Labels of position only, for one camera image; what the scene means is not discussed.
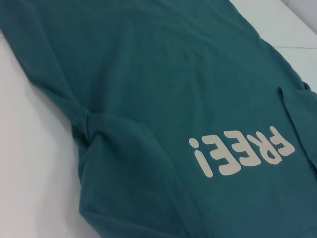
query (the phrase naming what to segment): teal fabric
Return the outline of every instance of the teal fabric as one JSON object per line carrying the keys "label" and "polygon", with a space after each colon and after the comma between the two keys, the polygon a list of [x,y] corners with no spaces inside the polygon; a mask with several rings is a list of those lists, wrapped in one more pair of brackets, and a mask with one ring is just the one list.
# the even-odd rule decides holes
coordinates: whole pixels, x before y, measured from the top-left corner
{"label": "teal fabric", "polygon": [[317,96],[228,0],[0,0],[0,28],[101,237],[317,237]]}

